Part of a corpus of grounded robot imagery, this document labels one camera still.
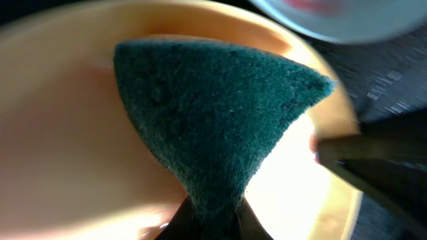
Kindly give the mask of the pale green plate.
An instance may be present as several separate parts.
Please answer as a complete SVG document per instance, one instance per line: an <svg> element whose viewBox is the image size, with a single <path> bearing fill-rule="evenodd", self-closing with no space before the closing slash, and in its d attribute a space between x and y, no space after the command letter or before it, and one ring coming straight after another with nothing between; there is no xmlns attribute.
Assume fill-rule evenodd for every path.
<svg viewBox="0 0 427 240"><path fill-rule="evenodd" d="M282 25L330 43L385 41L426 23L426 0L250 0L250 3Z"/></svg>

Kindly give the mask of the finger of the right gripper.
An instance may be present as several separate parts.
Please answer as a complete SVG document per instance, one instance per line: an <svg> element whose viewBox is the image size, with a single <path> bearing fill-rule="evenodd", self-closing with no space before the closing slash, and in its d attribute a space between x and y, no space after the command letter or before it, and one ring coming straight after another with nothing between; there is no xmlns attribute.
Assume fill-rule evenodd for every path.
<svg viewBox="0 0 427 240"><path fill-rule="evenodd" d="M371 123L359 135L321 139L322 164L334 161L380 161L407 167L426 166L426 122L391 119Z"/></svg>
<svg viewBox="0 0 427 240"><path fill-rule="evenodd" d="M399 216L417 238L426 238L425 162L330 159L320 165Z"/></svg>

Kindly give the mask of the green scouring sponge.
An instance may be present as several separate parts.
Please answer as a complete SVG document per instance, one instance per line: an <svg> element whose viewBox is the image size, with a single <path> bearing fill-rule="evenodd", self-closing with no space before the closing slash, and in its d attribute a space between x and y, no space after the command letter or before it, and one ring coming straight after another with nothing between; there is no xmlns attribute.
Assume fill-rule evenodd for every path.
<svg viewBox="0 0 427 240"><path fill-rule="evenodd" d="M200 239L231 239L234 213L288 127L334 82L285 57L230 43L119 43L113 66L127 116L186 190Z"/></svg>

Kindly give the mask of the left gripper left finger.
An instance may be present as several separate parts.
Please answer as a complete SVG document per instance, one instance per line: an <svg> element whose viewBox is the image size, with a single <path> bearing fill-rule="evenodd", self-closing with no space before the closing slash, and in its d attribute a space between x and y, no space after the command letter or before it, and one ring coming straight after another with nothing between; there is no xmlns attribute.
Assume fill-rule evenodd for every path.
<svg viewBox="0 0 427 240"><path fill-rule="evenodd" d="M193 204L186 197L167 227L155 240L200 240L201 224L194 215Z"/></svg>

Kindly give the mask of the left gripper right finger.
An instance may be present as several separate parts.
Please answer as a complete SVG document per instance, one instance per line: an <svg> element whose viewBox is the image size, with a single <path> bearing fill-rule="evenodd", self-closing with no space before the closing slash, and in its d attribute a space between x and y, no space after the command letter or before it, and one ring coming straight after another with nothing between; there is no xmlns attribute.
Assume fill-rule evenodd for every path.
<svg viewBox="0 0 427 240"><path fill-rule="evenodd" d="M236 209L235 222L239 240L273 240L256 217L250 204L243 198Z"/></svg>

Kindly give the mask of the yellow plate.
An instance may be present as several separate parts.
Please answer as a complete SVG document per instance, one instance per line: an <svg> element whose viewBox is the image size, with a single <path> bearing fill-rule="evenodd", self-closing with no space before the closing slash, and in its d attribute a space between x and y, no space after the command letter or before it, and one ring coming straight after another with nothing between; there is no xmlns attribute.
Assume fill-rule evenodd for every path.
<svg viewBox="0 0 427 240"><path fill-rule="evenodd" d="M282 55L336 78L302 38L213 1L89 1L1 31L1 238L155 239L185 199L119 99L115 45L210 38ZM349 239L362 193L314 163L319 138L358 132L341 85L264 161L246 200L274 239Z"/></svg>

